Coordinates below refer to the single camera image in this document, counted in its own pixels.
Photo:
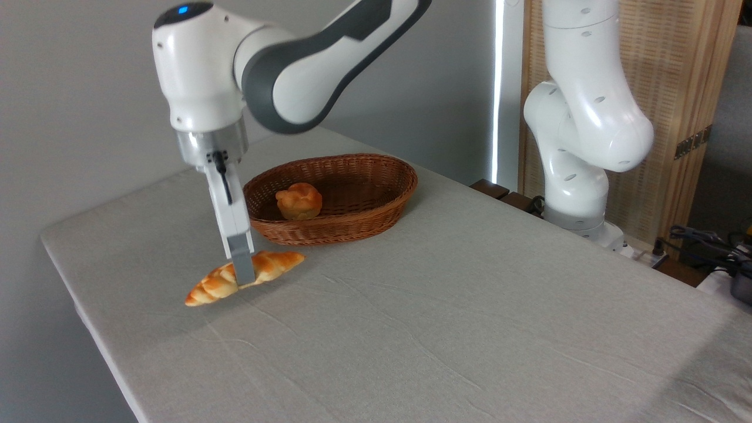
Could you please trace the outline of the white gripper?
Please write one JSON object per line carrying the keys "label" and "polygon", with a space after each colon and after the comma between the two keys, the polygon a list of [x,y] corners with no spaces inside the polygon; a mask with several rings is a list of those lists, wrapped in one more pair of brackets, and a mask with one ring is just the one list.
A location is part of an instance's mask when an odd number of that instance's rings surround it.
{"label": "white gripper", "polygon": [[256,280],[250,218],[234,163],[225,153],[207,153],[204,174],[209,182],[210,197],[223,239],[226,257],[231,259],[239,287]]}

